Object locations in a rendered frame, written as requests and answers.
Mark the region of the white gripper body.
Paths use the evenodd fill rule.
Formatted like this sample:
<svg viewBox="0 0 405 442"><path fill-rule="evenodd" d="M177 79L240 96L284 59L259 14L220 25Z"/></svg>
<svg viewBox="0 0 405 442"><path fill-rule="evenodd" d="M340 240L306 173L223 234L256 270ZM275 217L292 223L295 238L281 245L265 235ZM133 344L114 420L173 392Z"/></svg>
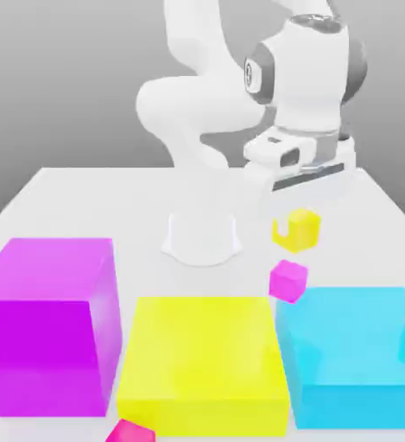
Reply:
<svg viewBox="0 0 405 442"><path fill-rule="evenodd" d="M353 169L351 137L257 137L244 146L248 200L259 205L274 190Z"/></svg>

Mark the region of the small yellow cube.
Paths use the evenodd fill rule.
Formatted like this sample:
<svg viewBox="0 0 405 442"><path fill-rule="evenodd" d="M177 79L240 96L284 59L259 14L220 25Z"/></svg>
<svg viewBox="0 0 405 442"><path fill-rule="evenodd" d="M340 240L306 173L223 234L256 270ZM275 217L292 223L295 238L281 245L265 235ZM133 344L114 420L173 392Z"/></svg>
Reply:
<svg viewBox="0 0 405 442"><path fill-rule="evenodd" d="M299 208L288 215L288 234L278 231L277 220L272 226L272 241L291 253L299 253L315 247L320 236L321 217L308 209Z"/></svg>

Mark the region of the small magenta cube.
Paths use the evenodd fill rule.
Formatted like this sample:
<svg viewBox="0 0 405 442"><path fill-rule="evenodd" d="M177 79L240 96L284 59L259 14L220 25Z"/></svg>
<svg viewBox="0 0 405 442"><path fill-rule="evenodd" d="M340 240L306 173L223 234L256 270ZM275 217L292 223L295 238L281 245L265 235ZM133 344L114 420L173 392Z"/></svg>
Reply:
<svg viewBox="0 0 405 442"><path fill-rule="evenodd" d="M270 272L269 295L294 304L306 290L307 276L307 267L281 260Z"/></svg>

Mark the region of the small pink cube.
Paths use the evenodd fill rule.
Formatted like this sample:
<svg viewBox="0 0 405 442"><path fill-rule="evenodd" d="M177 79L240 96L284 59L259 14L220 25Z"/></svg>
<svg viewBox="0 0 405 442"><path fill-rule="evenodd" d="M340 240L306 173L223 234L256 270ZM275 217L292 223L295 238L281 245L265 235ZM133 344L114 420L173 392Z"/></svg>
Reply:
<svg viewBox="0 0 405 442"><path fill-rule="evenodd" d="M107 436L105 442L155 442L155 432L121 419Z"/></svg>

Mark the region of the large cyan box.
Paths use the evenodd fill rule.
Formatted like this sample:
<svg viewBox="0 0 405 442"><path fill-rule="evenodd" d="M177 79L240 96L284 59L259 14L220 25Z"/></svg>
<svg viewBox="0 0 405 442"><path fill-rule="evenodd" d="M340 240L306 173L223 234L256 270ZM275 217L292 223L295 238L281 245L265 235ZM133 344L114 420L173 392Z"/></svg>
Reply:
<svg viewBox="0 0 405 442"><path fill-rule="evenodd" d="M299 429L405 429L404 287L310 287L275 329Z"/></svg>

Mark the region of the large yellow box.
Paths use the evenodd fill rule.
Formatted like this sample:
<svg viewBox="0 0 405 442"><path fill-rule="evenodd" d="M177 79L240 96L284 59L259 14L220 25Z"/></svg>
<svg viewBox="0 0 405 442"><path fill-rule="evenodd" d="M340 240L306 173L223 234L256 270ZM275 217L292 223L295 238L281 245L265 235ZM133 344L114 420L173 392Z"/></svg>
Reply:
<svg viewBox="0 0 405 442"><path fill-rule="evenodd" d="M159 436L281 437L289 394L265 297L141 297L120 418Z"/></svg>

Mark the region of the large magenta box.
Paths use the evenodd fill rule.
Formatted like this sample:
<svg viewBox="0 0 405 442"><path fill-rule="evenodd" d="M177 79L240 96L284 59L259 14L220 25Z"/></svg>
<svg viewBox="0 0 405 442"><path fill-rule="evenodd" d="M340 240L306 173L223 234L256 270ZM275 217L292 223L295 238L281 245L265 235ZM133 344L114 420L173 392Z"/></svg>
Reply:
<svg viewBox="0 0 405 442"><path fill-rule="evenodd" d="M0 416L103 417L122 348L109 238L0 251Z"/></svg>

